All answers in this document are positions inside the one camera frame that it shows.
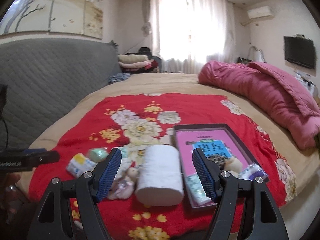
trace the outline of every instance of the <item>black television screen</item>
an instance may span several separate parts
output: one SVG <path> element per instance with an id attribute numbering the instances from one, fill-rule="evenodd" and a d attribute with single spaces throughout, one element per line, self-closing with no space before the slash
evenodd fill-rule
<path id="1" fill-rule="evenodd" d="M 313 41 L 297 38 L 284 37 L 285 60 L 306 68 L 316 67 L 316 49 Z"/>

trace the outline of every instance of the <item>white paper roll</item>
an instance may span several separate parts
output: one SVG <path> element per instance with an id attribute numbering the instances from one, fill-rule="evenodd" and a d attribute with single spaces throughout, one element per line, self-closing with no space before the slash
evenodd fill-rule
<path id="1" fill-rule="evenodd" d="M 137 199 L 150 206 L 174 206 L 183 200 L 179 152 L 170 145 L 147 148 L 140 168 Z"/>

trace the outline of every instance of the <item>white curtain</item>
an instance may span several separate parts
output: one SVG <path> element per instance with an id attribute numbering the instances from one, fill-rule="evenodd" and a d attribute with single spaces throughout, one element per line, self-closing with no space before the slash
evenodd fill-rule
<path id="1" fill-rule="evenodd" d="M 198 74 L 209 60 L 234 61 L 233 4 L 226 0 L 150 0 L 150 22 L 164 71 Z"/>

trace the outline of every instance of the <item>air conditioner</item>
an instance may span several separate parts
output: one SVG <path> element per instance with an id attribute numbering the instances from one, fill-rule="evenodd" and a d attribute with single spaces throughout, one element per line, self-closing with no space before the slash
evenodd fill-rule
<path id="1" fill-rule="evenodd" d="M 251 20 L 273 17 L 273 13 L 269 6 L 263 6 L 256 9 L 248 10 L 248 16 Z"/>

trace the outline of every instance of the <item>quilted headboard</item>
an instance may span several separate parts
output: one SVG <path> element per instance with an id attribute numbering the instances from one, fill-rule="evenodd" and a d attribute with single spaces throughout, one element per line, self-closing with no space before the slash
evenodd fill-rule
<path id="1" fill-rule="evenodd" d="M 0 83 L 8 85 L 3 117 L 9 147 L 29 147 L 50 125 L 119 73 L 111 43 L 45 38 L 0 45 Z M 6 134 L 0 124 L 0 147 Z"/>

